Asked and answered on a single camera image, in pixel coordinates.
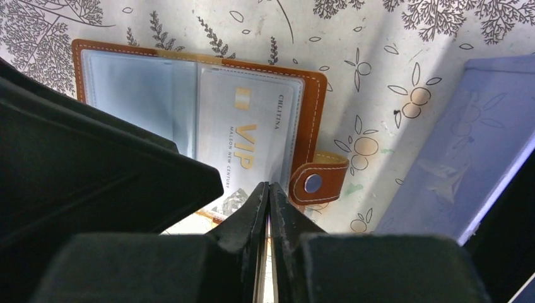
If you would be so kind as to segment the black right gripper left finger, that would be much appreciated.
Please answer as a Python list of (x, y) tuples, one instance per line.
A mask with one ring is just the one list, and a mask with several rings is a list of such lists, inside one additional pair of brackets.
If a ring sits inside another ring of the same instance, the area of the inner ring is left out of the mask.
[(171, 141), (1, 62), (2, 302), (26, 302), (76, 234), (159, 234), (222, 193)]

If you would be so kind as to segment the brown leather card holder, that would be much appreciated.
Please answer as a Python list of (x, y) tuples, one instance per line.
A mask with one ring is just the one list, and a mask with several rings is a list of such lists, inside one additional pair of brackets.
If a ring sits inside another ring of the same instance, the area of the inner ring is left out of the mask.
[(204, 68), (297, 77), (304, 81), (287, 185), (300, 207), (337, 200), (348, 169), (344, 155), (317, 149), (327, 78), (316, 71), (236, 59), (76, 39), (72, 43), (78, 100), (169, 140), (196, 160), (199, 75)]

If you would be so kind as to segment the white VIP credit card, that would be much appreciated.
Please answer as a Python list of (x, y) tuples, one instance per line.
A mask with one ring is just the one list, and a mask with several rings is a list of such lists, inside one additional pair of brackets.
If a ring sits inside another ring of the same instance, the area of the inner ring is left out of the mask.
[(287, 185), (305, 83), (230, 68), (199, 75), (196, 160), (218, 170), (223, 194), (205, 206), (227, 218), (258, 182)]

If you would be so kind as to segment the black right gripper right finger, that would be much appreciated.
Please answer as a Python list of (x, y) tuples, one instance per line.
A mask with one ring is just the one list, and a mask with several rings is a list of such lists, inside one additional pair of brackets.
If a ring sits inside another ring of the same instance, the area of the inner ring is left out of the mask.
[(468, 253), (425, 235), (328, 234), (269, 187), (278, 302), (489, 302)]

